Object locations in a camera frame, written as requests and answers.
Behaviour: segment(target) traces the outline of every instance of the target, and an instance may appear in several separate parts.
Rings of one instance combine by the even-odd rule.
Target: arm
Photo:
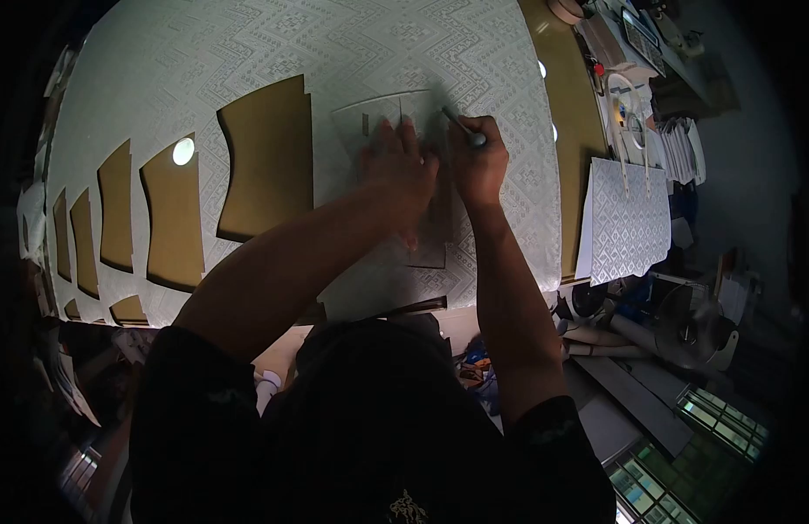
[[[251,362],[347,267],[415,223],[433,194],[439,161],[420,155],[409,121],[398,134],[384,121],[378,146],[379,154],[361,156],[368,183],[236,249],[204,278],[174,324]]]
[[[500,189],[509,162],[492,117],[460,121],[482,132],[486,145],[471,149],[449,127],[452,169],[477,249],[477,319],[499,376],[504,424],[513,424],[549,398],[567,395],[561,342],[553,317],[503,214]]]

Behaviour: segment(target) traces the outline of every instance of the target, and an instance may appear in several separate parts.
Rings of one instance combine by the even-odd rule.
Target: embossed paper sheet
[[[628,192],[618,161],[591,159],[576,278],[590,285],[646,274],[671,246],[666,172],[626,164]]]
[[[76,300],[83,320],[112,323],[108,307],[137,294],[148,323],[169,324],[188,293],[145,278],[149,224],[138,169],[195,133],[206,271],[238,244],[216,237],[229,154],[216,111],[253,90],[305,76],[311,94],[315,205],[356,183],[331,111],[441,84],[465,114],[492,114],[512,156],[502,202],[543,290],[560,280],[558,165],[547,94],[532,41],[513,0],[221,1],[123,0],[94,26],[66,89],[52,141],[47,202],[66,188],[72,206],[90,188],[99,299],[52,271],[59,310]],[[98,262],[101,204],[96,170],[131,141],[134,273]],[[54,237],[52,217],[47,235]],[[320,296],[332,319],[354,319],[447,295],[475,302],[474,237],[454,206],[445,269],[390,263],[381,247]],[[57,260],[55,242],[47,243]],[[69,236],[71,256],[74,242]]]

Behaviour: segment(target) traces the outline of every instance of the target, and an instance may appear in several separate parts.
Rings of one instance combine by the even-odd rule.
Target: hand
[[[501,204],[501,185],[506,176],[509,152],[503,145],[501,132],[493,117],[460,117],[460,123],[473,132],[485,135],[485,146],[473,149],[467,133],[452,121],[448,122],[451,170],[457,192],[471,214],[482,207]]]
[[[420,152],[413,122],[406,119],[393,131],[389,120],[381,122],[375,143],[361,151],[361,174],[368,185],[391,190],[404,204],[402,236],[410,251],[418,246],[416,224],[434,195],[440,161],[430,151]]]

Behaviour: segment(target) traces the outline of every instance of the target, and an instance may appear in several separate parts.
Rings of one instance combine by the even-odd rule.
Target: person
[[[438,337],[385,320],[307,338],[291,387],[256,411],[250,362],[373,246],[408,236],[434,193],[439,159],[412,123],[384,121],[361,153],[359,189],[240,246],[158,333],[130,438],[135,522],[614,520],[552,317],[501,207],[501,133],[492,117],[460,122],[487,140],[472,149],[448,130],[505,434]]]

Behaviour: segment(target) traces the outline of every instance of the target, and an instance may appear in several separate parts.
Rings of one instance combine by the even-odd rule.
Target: forearm
[[[500,205],[470,213],[477,250],[477,317],[511,423],[566,394],[552,317]]]
[[[395,231],[403,206],[389,187],[368,186],[256,236],[210,271],[175,325],[251,362]]]

